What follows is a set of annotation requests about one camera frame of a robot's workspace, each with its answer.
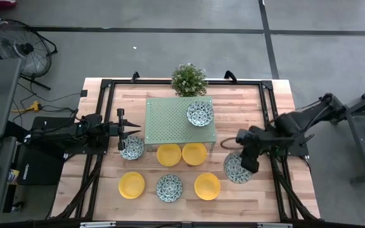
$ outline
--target concrete floor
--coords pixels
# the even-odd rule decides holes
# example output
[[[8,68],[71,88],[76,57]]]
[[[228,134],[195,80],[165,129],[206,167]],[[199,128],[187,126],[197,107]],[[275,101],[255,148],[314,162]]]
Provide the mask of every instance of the concrete floor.
[[[17,9],[0,16],[30,25],[57,27],[263,28],[258,0],[17,1]],[[365,30],[365,0],[265,0],[265,5],[271,29]],[[52,91],[34,87],[47,99],[79,92],[85,77],[130,77],[135,71],[142,77],[168,77],[175,66],[187,62],[205,68],[209,77],[222,77],[226,70],[231,70],[241,79],[272,78],[263,35],[93,32],[42,35],[55,42],[59,50],[49,73],[40,78]],[[296,106],[311,103],[325,92],[332,92],[348,104],[365,92],[365,36],[273,35],[272,45],[279,77],[290,80]],[[28,93],[19,88],[15,100],[26,96]],[[76,108],[78,101],[71,97],[54,105]],[[26,114],[23,126],[30,128],[34,116]],[[316,135],[308,147],[322,218],[365,225],[365,184],[349,184],[349,179],[364,174],[364,169],[348,125],[332,127],[322,123],[309,132]],[[40,192],[54,195],[54,189],[48,187],[26,191],[25,197],[29,199],[37,199]],[[25,208],[22,215],[26,217],[10,219],[42,219],[50,206],[40,203],[38,209]]]

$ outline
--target wooden table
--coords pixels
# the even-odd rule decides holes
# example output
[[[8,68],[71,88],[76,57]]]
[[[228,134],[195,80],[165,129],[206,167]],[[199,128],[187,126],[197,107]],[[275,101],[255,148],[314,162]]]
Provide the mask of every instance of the wooden table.
[[[94,113],[102,78],[86,78],[84,88],[88,96],[80,99],[79,114]],[[294,110],[288,80],[273,80],[278,113]],[[103,102],[104,115],[107,95]],[[271,165],[266,156],[259,158],[259,172],[245,184],[230,182],[223,172],[223,162],[229,151],[222,149],[219,142],[234,137],[238,129],[251,125],[263,127],[259,90],[249,85],[210,85],[208,95],[213,97],[217,144],[202,165],[188,167],[183,159],[174,167],[163,167],[155,152],[145,152],[136,161],[124,160],[117,150],[117,138],[110,140],[108,154],[104,157],[95,204],[94,220],[139,220],[139,221],[214,221],[214,222],[274,222],[278,221],[278,209]],[[128,121],[141,125],[144,137],[144,112],[146,98],[172,97],[169,85],[117,85],[113,99],[111,121],[117,122],[117,108],[125,109]],[[59,214],[69,204],[80,188],[85,155],[76,155],[63,167],[52,216]],[[293,189],[312,212],[319,217],[314,187],[309,169],[303,160],[289,157]],[[118,182],[126,172],[139,172],[146,187],[137,199],[124,199],[118,192]],[[201,200],[194,191],[195,179],[204,172],[212,172],[221,180],[221,193],[213,201]],[[183,184],[182,196],[173,203],[158,199],[155,191],[157,180],[165,174],[175,174]],[[289,215],[288,197],[283,193],[286,212]],[[84,205],[87,205],[89,193]]]

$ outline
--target plastic bowl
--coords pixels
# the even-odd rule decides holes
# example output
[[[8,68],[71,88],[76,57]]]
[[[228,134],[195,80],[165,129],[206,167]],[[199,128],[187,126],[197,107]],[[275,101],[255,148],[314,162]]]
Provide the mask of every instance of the plastic bowl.
[[[144,179],[137,172],[128,172],[120,178],[118,189],[119,193],[127,199],[137,198],[144,190]]]
[[[211,173],[199,175],[194,183],[195,193],[203,200],[213,200],[221,192],[221,182]]]
[[[187,143],[182,149],[182,158],[188,165],[201,165],[207,158],[207,149],[202,143]]]
[[[165,167],[177,165],[181,159],[181,149],[177,144],[164,144],[157,149],[157,160]]]

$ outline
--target potted plant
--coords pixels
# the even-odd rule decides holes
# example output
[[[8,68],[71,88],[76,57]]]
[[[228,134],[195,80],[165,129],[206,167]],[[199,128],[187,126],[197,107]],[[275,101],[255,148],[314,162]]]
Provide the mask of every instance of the potted plant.
[[[205,71],[191,63],[179,65],[172,73],[171,87],[181,97],[204,96],[208,86],[205,78]]]

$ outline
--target fan grille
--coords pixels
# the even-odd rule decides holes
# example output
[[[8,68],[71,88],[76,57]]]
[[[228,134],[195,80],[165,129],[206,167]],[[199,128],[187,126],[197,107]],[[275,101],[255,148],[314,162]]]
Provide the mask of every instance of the fan grille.
[[[0,20],[0,59],[21,58],[26,77],[41,77],[51,66],[51,51],[43,37],[15,20]]]

